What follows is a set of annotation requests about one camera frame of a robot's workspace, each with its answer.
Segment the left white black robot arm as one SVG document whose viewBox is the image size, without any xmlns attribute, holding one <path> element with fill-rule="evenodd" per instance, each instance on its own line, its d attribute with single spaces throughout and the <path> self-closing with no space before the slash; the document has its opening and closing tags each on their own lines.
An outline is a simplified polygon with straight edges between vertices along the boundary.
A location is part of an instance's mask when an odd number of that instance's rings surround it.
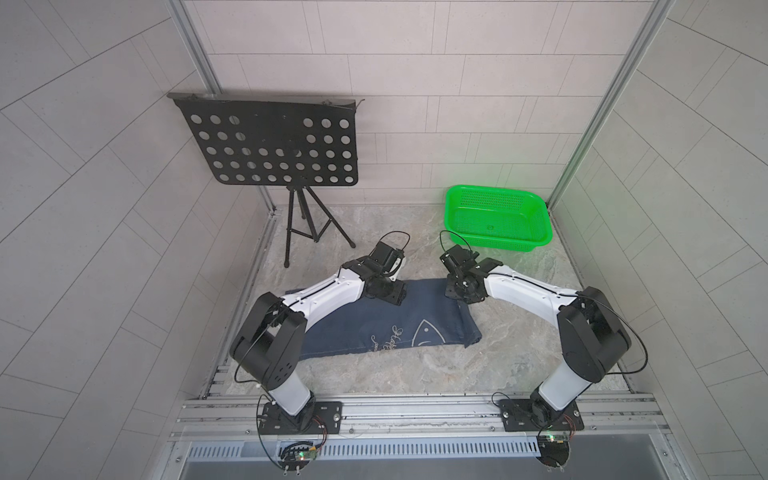
<svg viewBox="0 0 768 480">
<path fill-rule="evenodd" d="M 314 394 L 295 369 L 307 331 L 336 310 L 362 297 L 400 305 L 405 282 L 397 278 L 405 263 L 402 248 L 379 241 L 363 257 L 304 290 L 259 296 L 229 347 L 236 366 L 249 374 L 293 420 L 312 417 Z"/>
</svg>

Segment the dark blue embroidered pillowcase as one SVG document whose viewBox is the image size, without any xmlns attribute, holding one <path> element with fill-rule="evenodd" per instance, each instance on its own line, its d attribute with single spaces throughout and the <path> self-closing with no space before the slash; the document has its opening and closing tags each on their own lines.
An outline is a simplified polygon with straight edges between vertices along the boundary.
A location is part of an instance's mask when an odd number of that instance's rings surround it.
<svg viewBox="0 0 768 480">
<path fill-rule="evenodd" d="M 321 358 L 414 347 L 469 347 L 482 333 L 468 306 L 445 296 L 447 281 L 408 281 L 399 305 L 364 294 L 364 282 L 349 271 L 282 302 L 307 319 L 301 358 Z"/>
</svg>

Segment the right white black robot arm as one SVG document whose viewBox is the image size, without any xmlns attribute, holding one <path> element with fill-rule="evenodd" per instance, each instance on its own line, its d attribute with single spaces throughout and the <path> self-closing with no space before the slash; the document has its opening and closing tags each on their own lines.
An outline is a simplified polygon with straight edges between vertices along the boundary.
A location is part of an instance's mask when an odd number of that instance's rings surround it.
<svg viewBox="0 0 768 480">
<path fill-rule="evenodd" d="M 591 385 L 601 382 L 627 353 L 632 340 L 603 292 L 549 285 L 502 262 L 455 245 L 440 261 L 448 271 L 446 295 L 467 304 L 488 298 L 520 307 L 557 328 L 563 360 L 531 394 L 531 413 L 553 423 Z"/>
</svg>

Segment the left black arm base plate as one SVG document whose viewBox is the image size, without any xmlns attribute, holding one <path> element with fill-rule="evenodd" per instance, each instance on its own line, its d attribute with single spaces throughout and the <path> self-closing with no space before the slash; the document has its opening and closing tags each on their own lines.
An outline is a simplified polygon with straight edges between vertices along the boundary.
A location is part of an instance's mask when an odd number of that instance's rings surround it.
<svg viewBox="0 0 768 480">
<path fill-rule="evenodd" d="M 277 403 L 267 403 L 258 417 L 261 435 L 338 434 L 343 414 L 342 402 L 310 400 L 297 415 L 289 415 Z"/>
</svg>

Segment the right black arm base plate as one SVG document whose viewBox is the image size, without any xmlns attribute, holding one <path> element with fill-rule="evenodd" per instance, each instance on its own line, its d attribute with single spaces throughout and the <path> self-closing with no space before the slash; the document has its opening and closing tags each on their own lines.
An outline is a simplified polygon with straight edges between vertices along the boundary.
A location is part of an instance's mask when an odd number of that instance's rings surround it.
<svg viewBox="0 0 768 480">
<path fill-rule="evenodd" d="M 553 410 L 543 400 L 502 398 L 493 403 L 499 409 L 506 432 L 577 432 L 585 428 L 575 401 L 563 410 Z"/>
</svg>

